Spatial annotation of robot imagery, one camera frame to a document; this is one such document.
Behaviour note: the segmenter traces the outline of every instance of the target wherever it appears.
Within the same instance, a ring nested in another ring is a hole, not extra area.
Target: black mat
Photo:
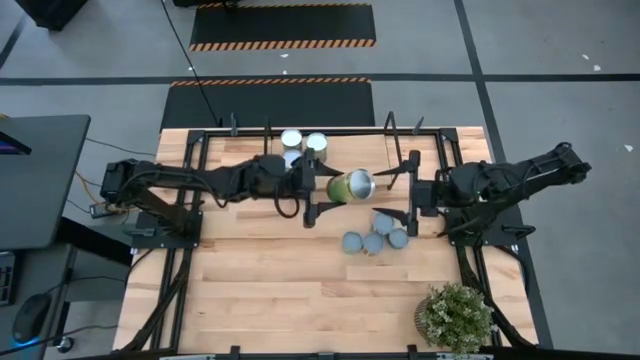
[[[371,84],[366,78],[203,80],[203,89],[216,115],[223,117],[224,127],[230,126],[232,112],[239,127],[262,127],[265,116],[274,127],[375,126]],[[162,128],[198,127],[216,124],[197,83],[174,83]]]
[[[191,36],[192,51],[370,47],[376,40],[366,4],[202,5]]]

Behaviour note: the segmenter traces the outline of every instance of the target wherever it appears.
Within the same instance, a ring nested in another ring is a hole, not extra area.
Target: small gray object
[[[371,232],[364,237],[364,253],[373,256],[379,254],[384,248],[384,237],[377,232]]]
[[[342,249],[345,253],[353,255],[362,251],[362,236],[349,231],[342,237]]]
[[[389,244],[394,249],[402,249],[409,244],[409,236],[404,229],[393,229],[389,233]]]
[[[376,213],[373,218],[373,231],[387,235],[391,230],[393,230],[393,218],[382,213]]]

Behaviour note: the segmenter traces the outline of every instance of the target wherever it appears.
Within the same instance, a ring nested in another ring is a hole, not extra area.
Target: gray floor
[[[195,10],[170,3],[178,32],[187,41]],[[370,3],[378,36],[371,49],[193,53],[192,59],[201,75],[284,70],[471,73],[453,1]],[[465,0],[464,5],[485,74],[640,72],[638,1]],[[0,48],[20,16],[12,1],[0,1]],[[29,20],[0,69],[0,80],[189,74],[157,0],[92,0],[61,33],[37,28]],[[487,86],[508,160],[529,158],[570,141],[594,168],[583,184],[548,189],[521,206],[525,222],[538,228],[529,241],[555,347],[640,354],[640,283],[635,276],[640,272],[640,242],[633,210],[640,200],[640,83]],[[93,119],[90,137],[153,152],[167,91],[168,85],[0,86],[0,113],[86,113]],[[378,124],[393,110],[403,125],[413,125],[421,116],[431,126],[485,125],[472,82],[374,81],[372,92]],[[628,151],[625,145],[635,149]],[[87,143],[78,170],[100,182],[106,162],[127,157]],[[83,207],[90,204],[78,182],[70,199]],[[102,223],[71,206],[65,215],[86,224]],[[119,308],[118,302],[80,304],[72,308],[68,328],[116,323]],[[113,332],[78,336],[78,347],[68,356],[104,354],[112,339]]]

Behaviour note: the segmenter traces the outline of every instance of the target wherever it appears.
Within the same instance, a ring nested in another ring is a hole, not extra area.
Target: green plant
[[[491,333],[492,308],[484,296],[461,284],[431,287],[416,308],[415,324],[430,346],[447,347],[455,354],[478,352]]]

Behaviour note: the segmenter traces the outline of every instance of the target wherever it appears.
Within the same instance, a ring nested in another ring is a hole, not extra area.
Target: wooden table
[[[457,131],[464,161],[490,161],[481,127]],[[182,166],[187,133],[164,130],[156,161]],[[330,137],[329,144],[327,164],[336,169],[375,172],[397,165],[392,137]],[[403,136],[400,144],[404,158],[412,149],[422,152],[420,177],[433,179],[439,167],[433,138]],[[262,138],[214,138],[206,168],[237,164],[261,153],[262,147]],[[281,151],[278,139],[269,147],[273,153]],[[176,199],[176,191],[156,193],[168,202]],[[316,201],[323,196],[319,191]],[[305,229],[302,211],[295,219],[284,219],[271,200],[219,209],[211,196],[203,195],[202,240],[193,255],[179,352],[228,353],[232,345],[240,345],[243,353],[404,352],[407,344],[417,344],[419,351],[436,350],[420,338],[412,319],[428,285],[460,282],[454,249],[446,238],[435,238],[443,221],[420,218],[420,236],[403,250],[387,247],[367,257],[346,255],[341,248],[345,232],[370,229],[372,207],[406,211],[407,196],[408,176],[403,175],[391,191],[379,186],[369,201],[324,213],[314,228]],[[283,209],[293,207],[284,202]],[[495,302],[535,342],[519,264],[490,247],[484,256]],[[155,307],[164,259],[165,251],[155,250],[131,274],[114,348],[130,341]],[[172,311],[165,317],[163,345],[168,344]]]

